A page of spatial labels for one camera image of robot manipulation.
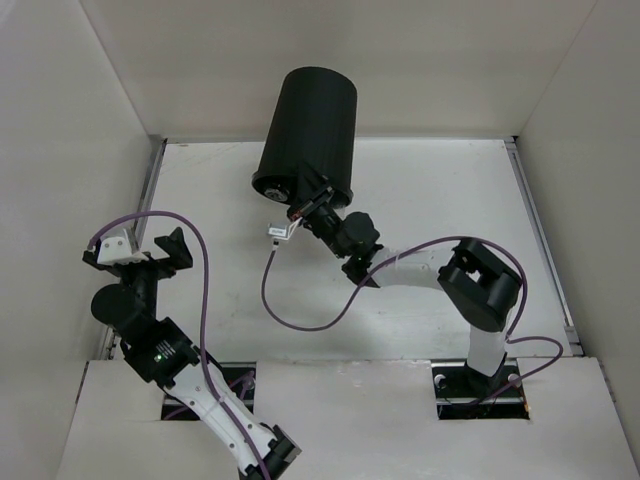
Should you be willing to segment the black ribbed plastic bin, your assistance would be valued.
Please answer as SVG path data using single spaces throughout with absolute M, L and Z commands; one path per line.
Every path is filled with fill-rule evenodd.
M 331 205 L 351 204 L 358 93 L 354 83 L 334 70 L 305 66 L 283 80 L 263 152 L 251 184 L 262 194 L 278 183 L 297 196 L 298 168 L 305 161 L 329 179 Z

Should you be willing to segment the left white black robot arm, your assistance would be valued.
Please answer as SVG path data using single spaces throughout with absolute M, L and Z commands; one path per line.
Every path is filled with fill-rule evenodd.
M 125 362 L 147 383 L 191 410 L 227 447 L 242 479 L 278 479 L 299 447 L 277 425 L 261 422 L 237 384 L 169 317 L 156 317 L 158 284 L 193 266 L 182 229 L 157 237 L 165 257 L 153 258 L 128 230 L 91 242 L 83 260 L 117 277 L 101 288 L 91 313 L 120 338 Z

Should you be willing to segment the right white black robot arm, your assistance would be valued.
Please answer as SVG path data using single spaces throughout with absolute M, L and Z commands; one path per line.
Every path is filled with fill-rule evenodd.
M 298 168 L 294 193 L 288 218 L 343 260 L 343 273 L 358 288 L 420 287 L 447 295 L 470 326 L 463 380 L 475 401 L 507 389 L 507 324 L 521 315 L 516 302 L 527 294 L 520 265 L 507 265 L 494 254 L 495 244 L 475 237 L 450 236 L 405 251 L 386 248 L 368 214 L 337 213 L 330 180 L 307 162 Z

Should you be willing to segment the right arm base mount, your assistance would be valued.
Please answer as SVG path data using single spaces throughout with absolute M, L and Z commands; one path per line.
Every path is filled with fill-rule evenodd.
M 496 397 L 495 391 L 520 375 L 515 360 L 507 360 L 488 388 L 482 389 L 463 361 L 432 362 L 436 411 L 440 420 L 529 420 L 524 390 L 510 387 Z

